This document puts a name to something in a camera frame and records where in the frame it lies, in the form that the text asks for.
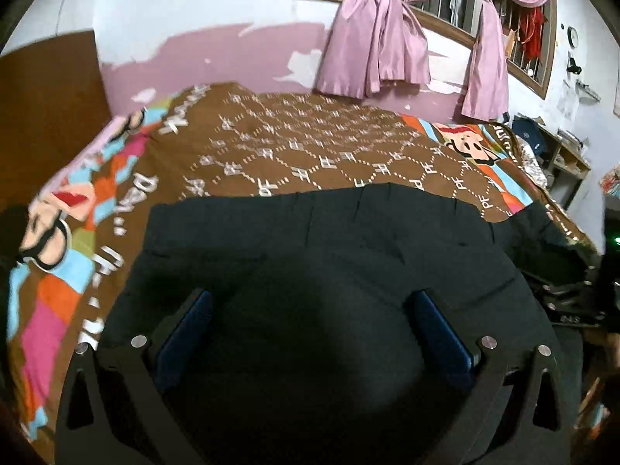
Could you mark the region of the black fleece jacket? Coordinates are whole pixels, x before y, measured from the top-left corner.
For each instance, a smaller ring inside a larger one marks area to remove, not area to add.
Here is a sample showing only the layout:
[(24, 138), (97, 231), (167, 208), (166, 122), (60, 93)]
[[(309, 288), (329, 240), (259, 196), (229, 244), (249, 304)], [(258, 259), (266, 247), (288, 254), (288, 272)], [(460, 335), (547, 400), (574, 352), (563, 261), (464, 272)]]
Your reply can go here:
[(151, 334), (204, 290), (157, 381), (206, 463), (418, 464), (459, 396), (425, 367), (408, 298), (432, 291), (512, 366), (549, 345), (574, 404), (571, 353), (524, 271), (570, 281), (585, 267), (540, 203), (486, 222), (395, 184), (195, 197), (150, 211), (100, 345)]

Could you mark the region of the black clothes pile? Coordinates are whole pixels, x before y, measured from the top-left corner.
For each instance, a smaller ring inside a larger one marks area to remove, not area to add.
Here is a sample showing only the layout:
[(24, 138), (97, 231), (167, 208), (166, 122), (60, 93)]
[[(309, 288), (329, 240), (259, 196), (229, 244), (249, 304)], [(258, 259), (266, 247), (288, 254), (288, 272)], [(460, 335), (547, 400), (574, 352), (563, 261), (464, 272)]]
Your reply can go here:
[(20, 246), (28, 226), (28, 206), (13, 205), (0, 214), (1, 272), (7, 273), (19, 262)]

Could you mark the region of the wooden side shelf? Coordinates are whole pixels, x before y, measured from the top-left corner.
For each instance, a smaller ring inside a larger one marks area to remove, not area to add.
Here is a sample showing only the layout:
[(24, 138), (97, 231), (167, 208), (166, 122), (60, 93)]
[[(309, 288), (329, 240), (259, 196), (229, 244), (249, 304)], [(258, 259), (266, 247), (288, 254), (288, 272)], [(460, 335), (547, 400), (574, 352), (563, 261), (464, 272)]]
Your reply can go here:
[(589, 163), (558, 133), (544, 126), (540, 132), (545, 150), (539, 155), (540, 166), (548, 179), (548, 191), (556, 202), (567, 210), (591, 171)]

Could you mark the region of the red hanging garment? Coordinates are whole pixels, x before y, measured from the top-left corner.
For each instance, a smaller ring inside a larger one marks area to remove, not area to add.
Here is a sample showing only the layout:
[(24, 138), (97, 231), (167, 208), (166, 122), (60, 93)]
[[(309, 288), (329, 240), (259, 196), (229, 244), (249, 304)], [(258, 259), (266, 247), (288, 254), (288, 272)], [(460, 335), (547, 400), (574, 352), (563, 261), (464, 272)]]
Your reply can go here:
[(541, 7), (520, 10), (520, 43), (524, 51), (524, 60), (527, 62), (540, 58), (545, 22), (546, 18)]

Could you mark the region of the cartoon monkey bed quilt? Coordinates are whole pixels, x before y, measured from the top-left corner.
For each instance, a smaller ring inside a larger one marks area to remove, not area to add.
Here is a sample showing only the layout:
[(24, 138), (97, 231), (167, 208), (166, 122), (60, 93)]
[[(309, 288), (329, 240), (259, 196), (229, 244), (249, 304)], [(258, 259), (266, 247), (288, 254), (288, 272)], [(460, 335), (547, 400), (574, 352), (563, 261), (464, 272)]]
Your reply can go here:
[(499, 124), (428, 122), (235, 83), (195, 85), (112, 120), (31, 201), (25, 256), (9, 275), (7, 344), (25, 438), (52, 455), (71, 348), (98, 343), (152, 206), (394, 183), (465, 201), (490, 222), (540, 202), (563, 240), (592, 250), (524, 164), (519, 139)]

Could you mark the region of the brown wooden headboard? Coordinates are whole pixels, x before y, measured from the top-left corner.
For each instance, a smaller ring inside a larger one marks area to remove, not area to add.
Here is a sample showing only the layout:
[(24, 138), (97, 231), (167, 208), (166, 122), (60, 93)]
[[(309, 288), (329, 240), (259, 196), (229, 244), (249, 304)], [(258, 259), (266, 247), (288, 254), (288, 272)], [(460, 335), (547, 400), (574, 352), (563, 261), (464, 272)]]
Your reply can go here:
[(95, 34), (80, 31), (1, 57), (1, 206), (25, 205), (111, 120)]

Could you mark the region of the wooden framed barred window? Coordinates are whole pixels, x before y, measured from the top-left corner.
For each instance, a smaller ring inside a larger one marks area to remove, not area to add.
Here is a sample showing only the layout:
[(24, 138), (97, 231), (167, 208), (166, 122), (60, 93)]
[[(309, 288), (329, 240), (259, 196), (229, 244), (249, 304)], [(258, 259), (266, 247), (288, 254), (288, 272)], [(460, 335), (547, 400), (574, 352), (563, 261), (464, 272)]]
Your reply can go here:
[[(411, 3), (410, 8), (423, 28), (470, 48), (478, 33), (481, 1), (424, 0)], [(537, 96), (545, 98), (556, 47), (557, 0), (549, 0), (543, 6), (546, 22), (543, 27), (540, 58), (529, 62), (524, 60), (520, 43), (520, 7), (511, 0), (492, 1), (502, 24), (508, 73)]]

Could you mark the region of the right pink tied curtain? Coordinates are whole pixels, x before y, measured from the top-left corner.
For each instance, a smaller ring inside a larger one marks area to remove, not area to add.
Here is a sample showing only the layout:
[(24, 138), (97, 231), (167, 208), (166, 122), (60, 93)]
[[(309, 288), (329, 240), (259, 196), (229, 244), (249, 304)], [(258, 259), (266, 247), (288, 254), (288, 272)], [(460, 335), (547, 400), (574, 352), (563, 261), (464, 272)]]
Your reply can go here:
[[(511, 0), (521, 9), (541, 7), (549, 0)], [(490, 121), (509, 108), (508, 67), (500, 17), (492, 0), (482, 0), (479, 30), (472, 48), (468, 89), (462, 114), (470, 119)]]

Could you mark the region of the pink tied curtain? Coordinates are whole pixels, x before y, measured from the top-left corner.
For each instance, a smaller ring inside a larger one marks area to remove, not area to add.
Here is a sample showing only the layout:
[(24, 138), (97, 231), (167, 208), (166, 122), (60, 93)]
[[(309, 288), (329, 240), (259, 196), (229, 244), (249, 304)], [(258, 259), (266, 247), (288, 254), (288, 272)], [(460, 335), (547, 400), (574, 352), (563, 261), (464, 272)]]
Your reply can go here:
[(425, 0), (343, 0), (315, 88), (366, 99), (388, 82), (431, 80), (428, 42), (411, 4)]
[[(549, 0), (511, 0), (521, 9), (541, 7)], [(482, 0), (479, 30), (472, 48), (468, 89), (462, 114), (470, 119), (490, 121), (509, 108), (508, 67), (500, 17), (492, 0)]]

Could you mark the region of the left pink tied curtain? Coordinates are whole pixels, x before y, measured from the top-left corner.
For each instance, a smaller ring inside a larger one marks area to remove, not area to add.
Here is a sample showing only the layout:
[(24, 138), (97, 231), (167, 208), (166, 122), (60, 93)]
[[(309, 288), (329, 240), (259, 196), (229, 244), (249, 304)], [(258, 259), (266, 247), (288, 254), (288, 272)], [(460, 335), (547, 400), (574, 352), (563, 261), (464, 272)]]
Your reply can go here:
[(431, 80), (428, 42), (411, 4), (425, 0), (343, 0), (315, 88), (366, 99), (388, 82)]

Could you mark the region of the round wall clock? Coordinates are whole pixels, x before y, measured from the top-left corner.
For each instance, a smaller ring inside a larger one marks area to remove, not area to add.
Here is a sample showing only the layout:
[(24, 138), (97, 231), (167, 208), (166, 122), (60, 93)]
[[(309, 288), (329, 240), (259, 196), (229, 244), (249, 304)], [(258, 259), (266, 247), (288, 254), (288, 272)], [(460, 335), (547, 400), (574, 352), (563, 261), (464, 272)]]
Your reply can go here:
[(569, 26), (567, 28), (567, 40), (568, 40), (568, 44), (570, 44), (570, 47), (572, 49), (576, 49), (579, 45), (579, 35), (578, 35), (578, 31), (576, 28), (574, 28), (574, 26)]

